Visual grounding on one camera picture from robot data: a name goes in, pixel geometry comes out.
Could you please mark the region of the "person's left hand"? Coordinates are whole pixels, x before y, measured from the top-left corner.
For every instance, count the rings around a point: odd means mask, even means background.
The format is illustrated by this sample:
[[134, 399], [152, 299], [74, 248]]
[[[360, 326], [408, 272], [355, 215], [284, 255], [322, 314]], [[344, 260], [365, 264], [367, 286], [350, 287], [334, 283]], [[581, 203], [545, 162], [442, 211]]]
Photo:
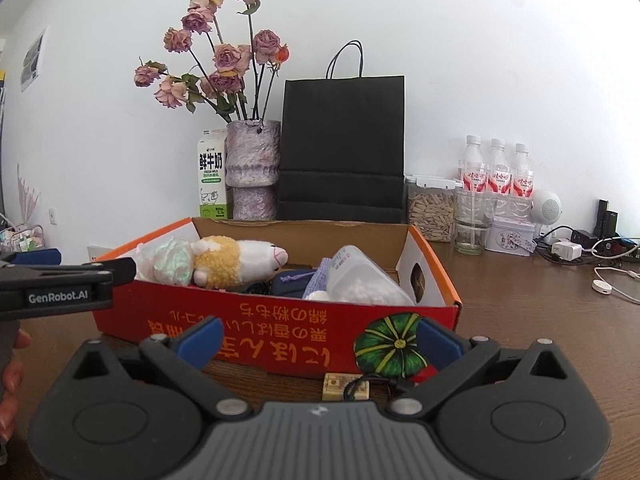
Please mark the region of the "person's left hand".
[[1, 443], [7, 444], [15, 430], [15, 422], [20, 407], [17, 399], [17, 390], [20, 388], [25, 376], [24, 364], [12, 356], [9, 364], [2, 373], [2, 386], [4, 393], [0, 403]]

